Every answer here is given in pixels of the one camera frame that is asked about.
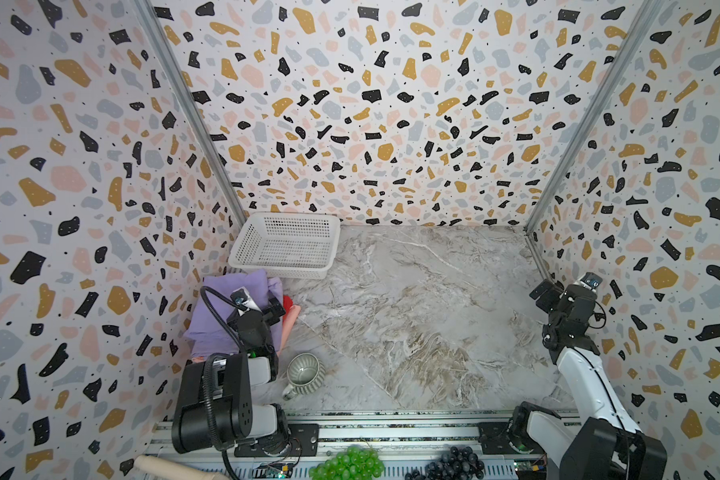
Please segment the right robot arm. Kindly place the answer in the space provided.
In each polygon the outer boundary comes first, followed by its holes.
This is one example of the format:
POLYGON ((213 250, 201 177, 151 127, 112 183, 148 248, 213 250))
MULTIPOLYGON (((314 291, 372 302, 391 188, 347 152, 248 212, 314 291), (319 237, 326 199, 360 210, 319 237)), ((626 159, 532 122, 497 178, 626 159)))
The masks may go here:
POLYGON ((601 282, 588 272, 566 287, 544 280, 531 291, 535 305, 548 314, 542 344, 570 388, 581 427, 574 432, 560 414, 524 401, 508 422, 508 442, 518 453, 540 447, 549 479, 661 479, 665 447, 645 435, 622 405, 587 334, 600 306, 601 282))

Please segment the purple SHINE t-shirt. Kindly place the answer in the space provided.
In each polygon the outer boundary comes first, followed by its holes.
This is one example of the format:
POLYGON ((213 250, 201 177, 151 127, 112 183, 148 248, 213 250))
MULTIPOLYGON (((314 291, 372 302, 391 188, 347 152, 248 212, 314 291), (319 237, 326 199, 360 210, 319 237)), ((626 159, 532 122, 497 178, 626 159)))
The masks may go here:
POLYGON ((203 280, 205 287, 210 287, 225 297, 241 289, 245 288, 253 302, 258 307, 266 307, 269 304, 269 297, 276 298, 280 303, 283 302, 283 285, 282 281, 277 277, 270 278, 263 269, 256 270, 253 273, 230 273, 222 276, 207 276, 203 280))

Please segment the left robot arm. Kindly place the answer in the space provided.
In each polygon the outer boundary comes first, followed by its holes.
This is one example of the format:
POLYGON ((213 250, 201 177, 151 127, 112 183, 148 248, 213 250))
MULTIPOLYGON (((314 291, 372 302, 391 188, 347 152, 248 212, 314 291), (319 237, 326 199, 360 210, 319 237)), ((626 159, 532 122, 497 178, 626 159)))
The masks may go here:
POLYGON ((290 448, 286 415, 277 403, 257 404, 252 388, 278 377, 279 358, 271 329, 286 310, 273 295, 258 306, 247 291, 228 297, 201 289, 203 305, 237 348, 215 352, 184 370, 171 427, 174 449, 236 449, 240 456, 278 456, 290 448))

